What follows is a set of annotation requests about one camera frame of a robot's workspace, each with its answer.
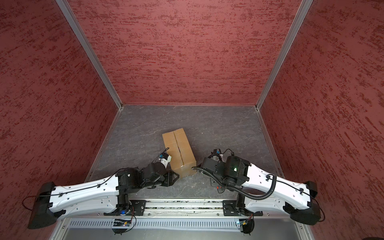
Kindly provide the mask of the brown cardboard express box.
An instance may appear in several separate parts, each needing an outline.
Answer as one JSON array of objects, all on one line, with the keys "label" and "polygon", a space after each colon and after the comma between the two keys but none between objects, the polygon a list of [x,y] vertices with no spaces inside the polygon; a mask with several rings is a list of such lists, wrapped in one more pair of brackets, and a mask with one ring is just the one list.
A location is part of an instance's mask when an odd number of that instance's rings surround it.
[{"label": "brown cardboard express box", "polygon": [[183,128],[162,134],[167,154],[171,156],[170,166],[180,179],[196,173],[196,158]]}]

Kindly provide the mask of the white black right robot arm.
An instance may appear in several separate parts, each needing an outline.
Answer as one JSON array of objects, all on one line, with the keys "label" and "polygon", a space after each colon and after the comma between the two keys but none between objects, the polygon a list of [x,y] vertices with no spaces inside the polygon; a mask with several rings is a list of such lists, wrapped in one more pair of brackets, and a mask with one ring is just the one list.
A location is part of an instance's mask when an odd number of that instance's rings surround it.
[{"label": "white black right robot arm", "polygon": [[212,154],[193,169],[209,177],[218,189],[237,193],[235,203],[223,206],[239,215],[279,212],[309,226],[323,220],[316,201],[317,184],[312,181],[288,181],[234,155],[223,161],[220,154]]}]

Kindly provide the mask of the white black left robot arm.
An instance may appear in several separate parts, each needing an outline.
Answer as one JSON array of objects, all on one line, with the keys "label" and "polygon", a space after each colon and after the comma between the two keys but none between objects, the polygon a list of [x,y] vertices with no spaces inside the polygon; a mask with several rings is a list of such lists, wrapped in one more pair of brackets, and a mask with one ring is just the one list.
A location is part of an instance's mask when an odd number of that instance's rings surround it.
[{"label": "white black left robot arm", "polygon": [[170,187],[179,177],[171,167],[156,162],[143,169],[122,168],[109,177],[79,185],[45,183],[34,197],[28,229],[45,228],[77,215],[133,217],[141,207],[129,199],[130,194],[158,186]]}]

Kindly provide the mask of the aluminium front rail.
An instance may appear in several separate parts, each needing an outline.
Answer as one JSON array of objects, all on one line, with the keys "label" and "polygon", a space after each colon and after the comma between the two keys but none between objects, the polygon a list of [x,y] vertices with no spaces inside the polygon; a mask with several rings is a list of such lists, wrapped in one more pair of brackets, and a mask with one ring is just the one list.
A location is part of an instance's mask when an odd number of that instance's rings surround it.
[{"label": "aluminium front rail", "polygon": [[[146,200],[144,217],[154,216],[224,216],[221,199],[129,199]],[[60,219],[77,216],[101,216],[111,213],[118,207],[118,199],[101,198],[81,203],[71,203],[67,207],[60,207],[64,212]]]}]

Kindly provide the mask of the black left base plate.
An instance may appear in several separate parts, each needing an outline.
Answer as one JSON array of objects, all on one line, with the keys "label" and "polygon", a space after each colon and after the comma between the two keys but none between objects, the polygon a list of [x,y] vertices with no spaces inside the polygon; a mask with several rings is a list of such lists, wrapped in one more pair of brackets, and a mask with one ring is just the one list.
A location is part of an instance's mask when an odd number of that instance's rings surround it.
[{"label": "black left base plate", "polygon": [[104,216],[143,216],[146,208],[146,200],[131,200],[126,204],[118,205],[111,213],[103,213]]}]

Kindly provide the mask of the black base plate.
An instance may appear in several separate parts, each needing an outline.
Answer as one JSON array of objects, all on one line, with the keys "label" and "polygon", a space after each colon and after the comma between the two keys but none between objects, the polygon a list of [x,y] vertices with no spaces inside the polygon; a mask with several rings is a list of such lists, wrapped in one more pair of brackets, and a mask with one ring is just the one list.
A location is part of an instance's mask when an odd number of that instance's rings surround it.
[{"label": "black base plate", "polygon": [[143,216],[146,208],[146,200],[131,200],[126,204],[118,205],[111,213],[103,213],[104,216]]},{"label": "black base plate", "polygon": [[262,211],[258,212],[251,212],[245,208],[244,201],[237,201],[237,200],[224,200],[222,201],[223,204],[223,213],[224,216],[242,216],[242,217],[261,217],[264,215]]}]

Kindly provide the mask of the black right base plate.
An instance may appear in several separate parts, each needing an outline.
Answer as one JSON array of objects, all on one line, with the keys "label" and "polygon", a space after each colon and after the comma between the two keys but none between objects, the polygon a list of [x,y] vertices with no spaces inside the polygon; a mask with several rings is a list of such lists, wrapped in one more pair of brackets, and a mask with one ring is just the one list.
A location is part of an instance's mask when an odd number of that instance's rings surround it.
[{"label": "black right base plate", "polygon": [[264,215],[262,211],[258,212],[251,212],[245,208],[244,201],[237,201],[237,200],[224,200],[222,201],[223,204],[223,213],[224,216],[242,216],[242,217],[261,217]]}]

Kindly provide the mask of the aluminium right corner post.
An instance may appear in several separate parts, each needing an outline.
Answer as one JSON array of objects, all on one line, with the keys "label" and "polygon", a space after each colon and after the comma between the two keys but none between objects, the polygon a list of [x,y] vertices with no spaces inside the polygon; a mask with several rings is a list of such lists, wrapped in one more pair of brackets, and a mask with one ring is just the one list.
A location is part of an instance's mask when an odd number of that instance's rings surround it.
[{"label": "aluminium right corner post", "polygon": [[265,101],[265,99],[266,99],[278,73],[279,73],[280,68],[282,67],[282,65],[284,63],[284,60],[285,60],[287,54],[290,51],[290,48],[291,48],[291,46],[292,46],[292,44],[293,44],[293,42],[294,42],[294,40],[298,34],[303,22],[304,22],[306,15],[308,14],[308,11],[309,11],[312,3],[313,3],[313,0],[302,0],[301,1],[301,4],[300,4],[298,11],[295,15],[295,18],[291,24],[291,27],[290,27],[287,35],[286,35],[286,38],[283,42],[281,50],[280,50],[278,57],[275,61],[275,64],[274,64],[274,66],[271,70],[271,73],[267,79],[267,82],[266,82],[266,84],[265,84],[265,86],[261,92],[261,95],[260,95],[260,97],[259,97],[259,99],[255,105],[256,111],[261,110],[262,105],[263,105],[263,103],[264,103],[264,101]]}]

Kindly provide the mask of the aluminium corner post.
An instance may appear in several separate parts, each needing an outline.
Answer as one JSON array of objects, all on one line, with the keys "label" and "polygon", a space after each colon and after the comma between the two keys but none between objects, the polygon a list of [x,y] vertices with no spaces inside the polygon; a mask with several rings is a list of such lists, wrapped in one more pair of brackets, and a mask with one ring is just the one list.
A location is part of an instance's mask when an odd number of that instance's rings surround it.
[{"label": "aluminium corner post", "polygon": [[101,78],[102,82],[104,83],[107,91],[109,92],[110,96],[114,100],[117,108],[119,111],[123,109],[123,102],[121,101],[118,93],[116,92],[110,78],[108,77],[106,71],[104,70],[99,58],[97,57],[95,51],[93,50],[91,43],[89,42],[88,38],[86,37],[80,23],[75,17],[74,12],[72,11],[68,1],[65,0],[56,0],[57,5],[59,6],[61,12],[63,13],[64,17],[66,18],[67,22],[69,23],[71,29],[73,30],[75,36],[77,37],[78,41],[80,42],[81,46],[83,47],[85,53],[87,54],[89,60],[91,61],[92,65],[94,66],[96,72],[98,73],[99,77]]},{"label": "aluminium corner post", "polygon": [[263,105],[263,103],[264,103],[264,101],[265,101],[265,99],[266,99],[278,73],[279,73],[280,68],[282,67],[282,65],[284,63],[284,60],[285,60],[287,54],[290,51],[290,48],[291,48],[291,46],[292,46],[292,44],[293,44],[293,42],[294,42],[294,40],[298,34],[303,22],[304,22],[306,15],[308,14],[308,11],[309,11],[312,3],[313,3],[313,0],[302,0],[301,1],[301,4],[300,4],[298,11],[295,15],[295,18],[291,24],[291,27],[290,27],[287,35],[286,35],[286,38],[283,42],[281,50],[280,50],[278,57],[275,61],[275,64],[274,64],[274,66],[271,70],[271,73],[267,79],[267,82],[266,82],[266,84],[265,84],[265,86],[261,92],[261,95],[260,95],[260,97],[259,97],[259,99],[255,105],[256,111],[261,110],[262,105]]}]

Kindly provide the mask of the aluminium left corner post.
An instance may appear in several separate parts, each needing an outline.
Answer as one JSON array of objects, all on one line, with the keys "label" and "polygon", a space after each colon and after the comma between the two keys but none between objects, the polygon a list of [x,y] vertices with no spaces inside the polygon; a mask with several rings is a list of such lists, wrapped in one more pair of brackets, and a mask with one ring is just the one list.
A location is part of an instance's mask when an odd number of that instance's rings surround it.
[{"label": "aluminium left corner post", "polygon": [[97,57],[95,51],[93,50],[91,43],[89,42],[88,38],[86,37],[80,23],[75,17],[74,12],[72,11],[68,1],[65,0],[56,0],[57,5],[59,6],[61,12],[63,13],[64,17],[66,18],[67,22],[69,23],[71,29],[73,30],[75,36],[77,37],[78,41],[80,42],[81,46],[83,47],[85,53],[87,54],[89,60],[91,61],[92,65],[94,66],[96,72],[98,73],[99,77],[101,78],[102,82],[104,83],[107,91],[109,92],[110,96],[114,100],[117,108],[119,111],[123,109],[123,102],[121,101],[118,93],[116,92],[110,78],[108,77],[106,71],[104,70],[99,58]]}]

